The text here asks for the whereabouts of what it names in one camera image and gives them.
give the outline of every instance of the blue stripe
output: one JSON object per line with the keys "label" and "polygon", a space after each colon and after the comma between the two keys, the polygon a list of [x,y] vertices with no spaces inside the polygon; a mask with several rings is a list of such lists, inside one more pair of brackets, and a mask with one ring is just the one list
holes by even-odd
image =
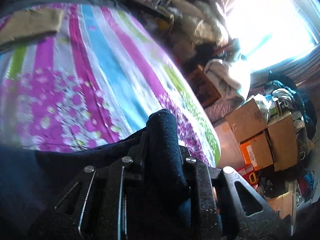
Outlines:
{"label": "blue stripe", "polygon": [[82,5],[81,8],[84,16],[85,28],[89,34],[91,46],[98,59],[100,69],[106,76],[132,131],[135,132],[140,130],[146,126],[148,115],[140,104],[139,99],[126,78],[121,65],[103,36],[98,23],[94,18],[91,6]]}

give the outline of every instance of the yellow object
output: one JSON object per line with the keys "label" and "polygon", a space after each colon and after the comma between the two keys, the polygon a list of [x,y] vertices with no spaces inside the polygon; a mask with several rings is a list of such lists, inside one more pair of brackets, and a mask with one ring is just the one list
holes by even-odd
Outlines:
{"label": "yellow object", "polygon": [[256,174],[254,172],[250,173],[249,180],[250,180],[251,184],[257,183],[257,177],[256,177]]}
{"label": "yellow object", "polygon": [[170,28],[170,24],[167,23],[165,20],[157,18],[156,21],[157,21],[159,30],[166,31]]}

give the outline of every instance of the brown cloth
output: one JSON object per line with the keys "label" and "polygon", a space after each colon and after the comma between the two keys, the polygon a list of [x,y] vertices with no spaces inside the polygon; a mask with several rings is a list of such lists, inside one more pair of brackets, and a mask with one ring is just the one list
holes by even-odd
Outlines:
{"label": "brown cloth", "polygon": [[16,11],[0,30],[0,51],[59,32],[61,9],[42,8]]}

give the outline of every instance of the red object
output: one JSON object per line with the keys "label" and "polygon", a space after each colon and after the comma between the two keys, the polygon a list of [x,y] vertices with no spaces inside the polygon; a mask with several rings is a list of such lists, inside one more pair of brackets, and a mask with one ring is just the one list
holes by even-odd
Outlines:
{"label": "red object", "polygon": [[300,176],[297,178],[298,184],[299,184],[299,188],[301,191],[302,196],[307,199],[308,196],[310,195],[310,188],[309,188],[309,184],[308,182],[305,180],[304,177]]}
{"label": "red object", "polygon": [[237,171],[252,187],[258,184],[258,179],[254,173],[252,164]]}

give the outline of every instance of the floral bedsheet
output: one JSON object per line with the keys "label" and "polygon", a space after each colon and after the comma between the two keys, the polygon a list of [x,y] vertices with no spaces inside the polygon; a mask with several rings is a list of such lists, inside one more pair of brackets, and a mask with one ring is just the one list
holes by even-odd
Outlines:
{"label": "floral bedsheet", "polygon": [[[60,32],[0,55],[0,143],[73,152],[117,142],[169,109],[179,143],[215,166],[217,135],[164,50],[125,10],[62,8]],[[0,20],[0,28],[8,18]]]}

